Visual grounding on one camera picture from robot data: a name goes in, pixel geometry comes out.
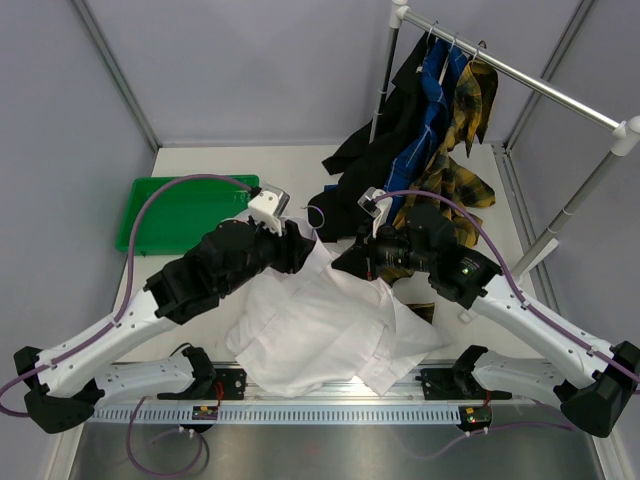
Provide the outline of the white shirt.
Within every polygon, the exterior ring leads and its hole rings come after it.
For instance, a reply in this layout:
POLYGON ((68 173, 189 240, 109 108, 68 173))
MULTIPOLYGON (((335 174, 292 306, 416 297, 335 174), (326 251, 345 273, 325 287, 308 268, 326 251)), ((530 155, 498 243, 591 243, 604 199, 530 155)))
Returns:
POLYGON ((248 284, 226 346, 263 390, 297 397, 328 382, 360 379, 377 395, 432 352, 451 344, 443 329, 402 304, 382 280, 335 270, 336 255, 298 218, 313 250, 296 274, 272 268, 248 284))

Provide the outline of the pink hanger with metal hook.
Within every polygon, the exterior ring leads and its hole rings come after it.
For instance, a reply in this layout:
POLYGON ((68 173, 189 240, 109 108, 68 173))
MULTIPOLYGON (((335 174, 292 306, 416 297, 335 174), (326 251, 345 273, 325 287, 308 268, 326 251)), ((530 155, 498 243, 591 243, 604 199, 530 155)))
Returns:
POLYGON ((319 230, 325 226, 326 217, 321 208, 307 204, 302 206, 301 210, 306 214, 306 222, 312 230, 319 230))

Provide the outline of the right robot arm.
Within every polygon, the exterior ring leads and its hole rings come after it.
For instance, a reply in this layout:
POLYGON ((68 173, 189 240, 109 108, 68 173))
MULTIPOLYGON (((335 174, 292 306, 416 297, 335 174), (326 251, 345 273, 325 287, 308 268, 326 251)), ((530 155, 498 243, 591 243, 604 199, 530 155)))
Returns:
POLYGON ((387 267, 425 272, 442 298, 494 321, 539 354, 517 359, 469 346, 445 383, 466 398, 494 391, 527 397, 606 438, 637 391, 638 347, 613 346, 525 294, 505 268, 458 244, 452 223, 432 204, 412 210, 401 230, 364 224, 332 266, 368 281, 387 267))

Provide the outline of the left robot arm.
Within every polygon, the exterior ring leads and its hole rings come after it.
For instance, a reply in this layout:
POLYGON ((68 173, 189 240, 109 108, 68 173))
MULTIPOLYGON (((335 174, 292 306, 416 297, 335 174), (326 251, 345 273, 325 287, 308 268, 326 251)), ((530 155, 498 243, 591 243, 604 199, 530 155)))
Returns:
POLYGON ((14 355, 27 418, 49 434, 70 430, 96 410, 142 397, 197 400, 214 389, 216 372, 201 347, 166 359, 123 363, 142 343, 217 308, 268 268, 294 274, 315 246, 287 220, 281 233, 252 220, 228 220, 183 257, 147 279, 122 312, 111 314, 55 348, 14 355))

